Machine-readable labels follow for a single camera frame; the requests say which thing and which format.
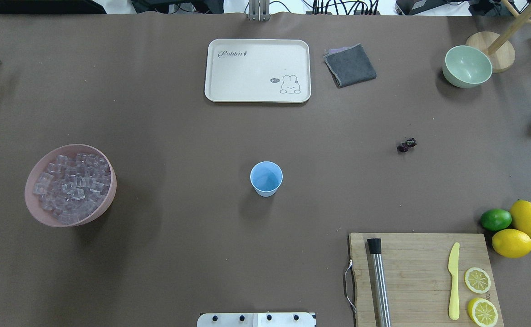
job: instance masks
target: citrus fruit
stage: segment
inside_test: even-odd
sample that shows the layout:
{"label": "citrus fruit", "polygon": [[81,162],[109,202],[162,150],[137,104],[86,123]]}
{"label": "citrus fruit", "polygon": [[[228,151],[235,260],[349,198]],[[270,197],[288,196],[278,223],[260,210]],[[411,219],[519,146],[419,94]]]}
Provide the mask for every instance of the citrus fruit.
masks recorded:
{"label": "citrus fruit", "polygon": [[531,238],[517,229],[504,229],[492,237],[493,249],[508,258],[519,258],[531,251]]}
{"label": "citrus fruit", "polygon": [[492,287],[491,278],[485,270],[477,267],[471,267],[465,272],[465,284],[471,292],[484,294]]}
{"label": "citrus fruit", "polygon": [[512,223],[512,215],[506,210],[491,209],[483,213],[480,222],[483,228],[497,232],[506,229]]}
{"label": "citrus fruit", "polygon": [[497,309],[485,298],[476,297],[469,301],[467,313],[479,327],[492,327],[497,323]]}
{"label": "citrus fruit", "polygon": [[531,202],[519,199],[510,209],[512,224],[531,237]]}

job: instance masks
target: metal clamp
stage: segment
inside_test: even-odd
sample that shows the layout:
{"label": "metal clamp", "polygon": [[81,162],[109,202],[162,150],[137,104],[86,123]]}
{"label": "metal clamp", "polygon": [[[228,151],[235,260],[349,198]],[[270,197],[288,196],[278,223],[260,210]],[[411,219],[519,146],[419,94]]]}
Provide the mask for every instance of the metal clamp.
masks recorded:
{"label": "metal clamp", "polygon": [[352,311],[354,313],[356,313],[356,306],[354,305],[354,303],[352,303],[352,301],[350,300],[350,298],[348,298],[348,287],[347,287],[347,284],[346,283],[346,275],[348,274],[348,271],[351,271],[352,270],[352,259],[350,259],[349,263],[348,263],[348,268],[346,269],[346,271],[344,272],[344,294],[346,294],[346,300],[348,300],[348,303],[350,303],[350,306],[352,307]]}
{"label": "metal clamp", "polygon": [[270,20],[270,1],[269,0],[249,0],[249,11],[247,18],[249,20]]}

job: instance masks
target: yellow knife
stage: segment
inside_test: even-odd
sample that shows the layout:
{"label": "yellow knife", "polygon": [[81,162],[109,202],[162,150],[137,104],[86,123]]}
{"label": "yellow knife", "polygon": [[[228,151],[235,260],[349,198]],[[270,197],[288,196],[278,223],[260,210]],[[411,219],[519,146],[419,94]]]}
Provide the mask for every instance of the yellow knife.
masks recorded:
{"label": "yellow knife", "polygon": [[449,298],[449,318],[453,320],[459,319],[459,284],[457,275],[459,274],[459,244],[453,244],[451,253],[449,254],[449,263],[447,269],[451,274],[451,296]]}

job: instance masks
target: black muddler tip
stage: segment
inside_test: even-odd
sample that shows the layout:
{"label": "black muddler tip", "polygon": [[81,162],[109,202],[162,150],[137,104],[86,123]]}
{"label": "black muddler tip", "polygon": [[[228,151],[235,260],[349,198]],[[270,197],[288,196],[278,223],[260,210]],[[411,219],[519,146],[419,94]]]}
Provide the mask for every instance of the black muddler tip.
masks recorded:
{"label": "black muddler tip", "polygon": [[369,243],[369,251],[371,254],[380,254],[380,238],[369,238],[367,240]]}

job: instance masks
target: round wooden base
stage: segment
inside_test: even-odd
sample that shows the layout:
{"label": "round wooden base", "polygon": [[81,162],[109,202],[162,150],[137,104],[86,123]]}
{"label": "round wooden base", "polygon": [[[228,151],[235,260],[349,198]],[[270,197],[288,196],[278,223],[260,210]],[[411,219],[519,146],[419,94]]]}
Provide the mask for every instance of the round wooden base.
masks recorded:
{"label": "round wooden base", "polygon": [[506,41],[500,48],[493,54],[487,53],[487,48],[500,37],[498,33],[494,32],[479,32],[471,35],[465,45],[473,46],[473,48],[481,50],[489,60],[492,62],[493,72],[500,73],[508,70],[516,60],[516,53],[514,46]]}

